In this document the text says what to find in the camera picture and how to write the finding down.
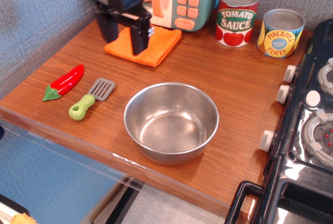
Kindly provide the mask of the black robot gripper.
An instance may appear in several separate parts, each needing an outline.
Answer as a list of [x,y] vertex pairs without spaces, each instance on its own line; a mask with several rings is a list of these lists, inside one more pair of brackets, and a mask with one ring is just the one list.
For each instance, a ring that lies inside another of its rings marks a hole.
[[[120,13],[136,16],[142,19],[151,19],[151,13],[143,7],[144,0],[97,0]],[[107,43],[118,38],[118,14],[97,14],[97,21],[101,32]],[[148,48],[150,22],[135,23],[130,27],[132,50],[134,55],[138,55]]]

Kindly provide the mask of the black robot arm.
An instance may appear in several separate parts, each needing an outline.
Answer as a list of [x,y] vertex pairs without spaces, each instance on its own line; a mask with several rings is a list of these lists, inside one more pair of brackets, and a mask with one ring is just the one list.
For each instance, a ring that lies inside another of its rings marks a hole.
[[130,28],[134,55],[148,48],[153,33],[150,26],[151,14],[143,7],[144,0],[95,0],[94,7],[101,32],[108,43],[118,36],[118,24]]

